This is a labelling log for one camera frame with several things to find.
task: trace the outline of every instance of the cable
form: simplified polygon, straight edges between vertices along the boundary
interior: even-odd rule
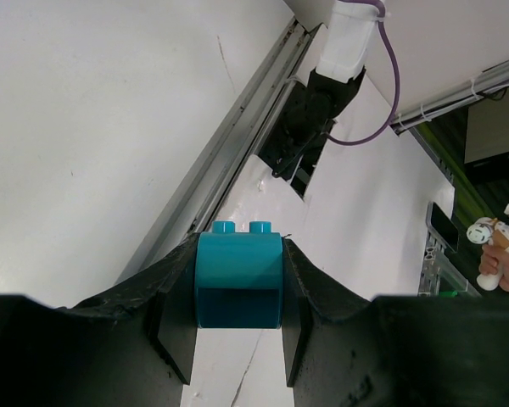
[[[378,137],[384,129],[387,128],[396,115],[396,110],[398,110],[398,102],[400,101],[400,70],[398,69],[398,61],[396,59],[396,54],[394,53],[394,49],[390,44],[389,37],[387,36],[387,31],[384,29],[383,18],[386,15],[386,8],[384,7],[383,2],[380,0],[339,0],[343,3],[356,3],[356,4],[366,4],[377,8],[378,10],[378,18],[380,20],[377,21],[379,34],[381,35],[381,39],[383,40],[384,47],[387,49],[390,57],[390,63],[392,64],[392,69],[394,71],[394,100],[392,101],[392,107],[390,108],[389,117],[384,121],[383,125],[375,131],[371,136],[363,138],[361,140],[356,140],[353,142],[344,142],[342,140],[338,140],[330,135],[327,135],[328,140],[339,144],[340,146],[358,146],[364,144],[366,142],[370,142],[374,138]]]
[[[509,87],[509,82],[507,83],[502,83],[501,85],[498,85],[498,86],[493,86],[491,87],[488,91],[486,92],[496,92],[496,91],[499,91],[500,89],[503,89],[504,87]]]
[[[290,82],[298,82],[298,83],[300,83],[300,84],[302,84],[302,85],[306,86],[306,84],[305,84],[305,83],[304,83],[304,82],[303,82],[303,81],[299,78],[299,76],[297,76],[297,75],[289,76],[289,77],[287,78],[287,80],[285,81],[285,85],[286,85],[286,84],[288,84],[288,83],[290,83]]]
[[[500,100],[502,100],[507,95],[508,89],[509,89],[508,87],[505,87],[505,88],[499,90],[498,92],[494,92],[494,93],[478,92],[477,94],[479,96],[482,96],[483,98],[489,99],[493,102],[500,102]]]

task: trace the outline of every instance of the finger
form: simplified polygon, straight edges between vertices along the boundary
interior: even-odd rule
[[[487,254],[483,254],[481,256],[481,264],[482,265],[489,265],[494,268],[498,268],[498,260],[494,257],[488,256]]]
[[[509,293],[509,281],[503,276],[500,280],[500,287],[503,291],[507,291]]]
[[[480,266],[478,267],[478,271],[485,276],[488,276],[490,274],[498,274],[497,267],[488,265],[486,263],[481,263]]]
[[[509,263],[509,253],[506,252],[503,248],[498,248],[496,246],[490,246],[489,244],[485,244],[483,246],[484,254],[493,257],[498,260],[498,262],[502,264]]]

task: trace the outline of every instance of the metal frame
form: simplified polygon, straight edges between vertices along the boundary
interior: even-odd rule
[[[462,84],[455,86],[448,92],[439,94],[435,98],[430,98],[429,100],[421,103],[420,107],[401,112],[400,117],[396,116],[392,124],[396,126],[397,131],[410,130],[413,126],[426,121],[423,118],[422,112],[442,109],[449,105],[452,105],[454,109],[459,109],[462,106],[467,106],[468,104],[475,103],[478,100],[483,99],[474,92],[482,93],[494,86],[506,83],[509,83],[509,60],[485,70],[479,76],[474,78],[474,82],[464,81]]]
[[[468,297],[481,297],[466,277],[450,262],[443,252],[443,246],[429,235],[422,262],[419,296],[437,296],[441,279],[447,281],[455,291]]]
[[[408,129],[408,131],[415,137],[415,140],[421,145],[422,149],[426,152],[426,154],[432,159],[433,163],[438,166],[438,168],[441,170],[445,178],[450,182],[450,184],[454,184],[454,176],[452,175],[452,172],[450,171],[449,167],[445,165],[443,160],[438,156],[438,154],[435,153],[435,151],[432,149],[432,147],[426,142],[424,137],[422,137],[419,130],[417,130],[416,127],[412,127],[411,129]]]

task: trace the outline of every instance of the human hand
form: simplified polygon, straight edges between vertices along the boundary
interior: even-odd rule
[[[500,280],[502,290],[509,292],[509,253],[502,248],[485,244],[479,271],[481,274],[498,274],[498,265],[503,266],[503,277]]]

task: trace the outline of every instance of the cable tie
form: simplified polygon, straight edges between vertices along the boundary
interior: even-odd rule
[[[480,96],[475,92],[475,78],[470,79],[470,82],[472,82],[472,95],[475,97],[475,100],[480,100]]]
[[[401,129],[402,129],[402,130],[405,130],[405,129],[406,129],[406,127],[404,126],[404,124],[401,122],[401,113],[398,113],[398,123],[400,123],[400,125],[401,125]]]
[[[425,120],[425,121],[432,121],[432,119],[429,119],[428,117],[426,117],[426,115],[424,114],[424,104],[421,103],[421,116],[422,118]]]

